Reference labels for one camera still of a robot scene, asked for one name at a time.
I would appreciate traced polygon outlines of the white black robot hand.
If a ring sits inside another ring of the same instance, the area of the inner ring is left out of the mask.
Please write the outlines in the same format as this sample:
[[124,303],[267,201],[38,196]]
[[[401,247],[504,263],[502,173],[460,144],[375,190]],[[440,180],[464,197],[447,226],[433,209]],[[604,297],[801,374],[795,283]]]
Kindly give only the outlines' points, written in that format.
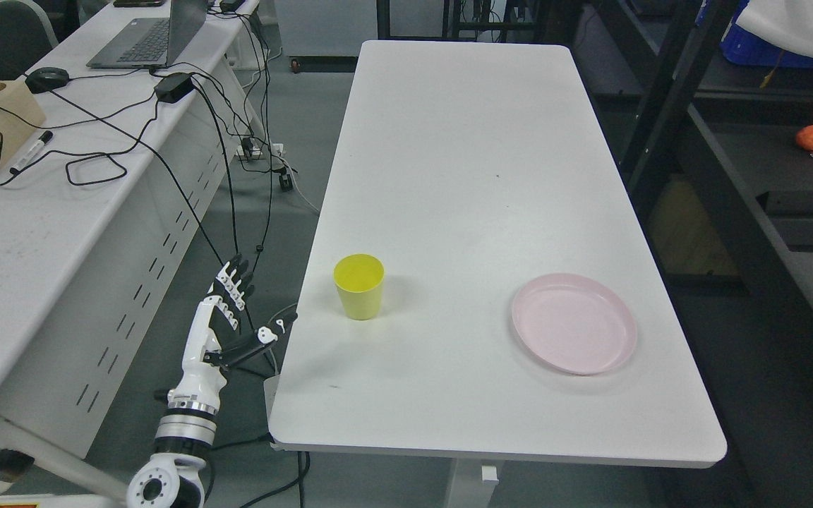
[[253,274],[241,256],[230,258],[217,271],[199,302],[191,322],[183,353],[183,377],[169,390],[170,411],[195,411],[215,415],[219,393],[227,383],[226,373],[242,361],[265,353],[286,337],[297,319],[296,310],[282,310],[258,330],[242,331],[242,314],[251,296]]

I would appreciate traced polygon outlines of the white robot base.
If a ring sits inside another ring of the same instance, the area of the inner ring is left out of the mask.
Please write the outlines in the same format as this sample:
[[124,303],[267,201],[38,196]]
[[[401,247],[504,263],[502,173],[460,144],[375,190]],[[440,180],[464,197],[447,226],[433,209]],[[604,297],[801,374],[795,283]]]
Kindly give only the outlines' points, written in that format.
[[125,507],[102,495],[4,495],[0,507]]

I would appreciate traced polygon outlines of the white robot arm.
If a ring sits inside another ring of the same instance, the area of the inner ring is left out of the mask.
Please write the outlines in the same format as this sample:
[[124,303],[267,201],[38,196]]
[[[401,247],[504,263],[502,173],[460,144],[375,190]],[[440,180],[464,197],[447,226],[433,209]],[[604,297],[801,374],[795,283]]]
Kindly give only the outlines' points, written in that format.
[[203,507],[200,471],[212,450],[216,414],[203,403],[168,405],[156,430],[154,453],[127,485],[127,507]]

